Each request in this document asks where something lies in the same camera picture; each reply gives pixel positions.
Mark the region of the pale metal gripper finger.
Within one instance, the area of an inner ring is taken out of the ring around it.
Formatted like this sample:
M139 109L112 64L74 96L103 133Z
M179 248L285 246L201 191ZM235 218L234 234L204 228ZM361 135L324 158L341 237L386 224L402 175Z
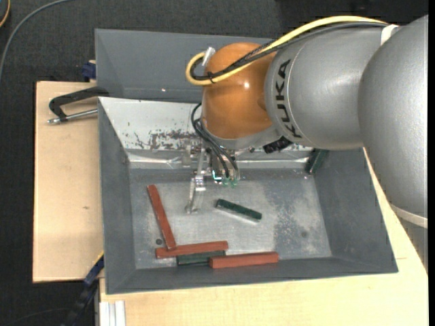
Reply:
M203 177L194 177L196 181L196 212L200 211L206 192L206 185Z
M196 181L195 178L190 180L190 189L187 204L185 205L185 212L196 212Z

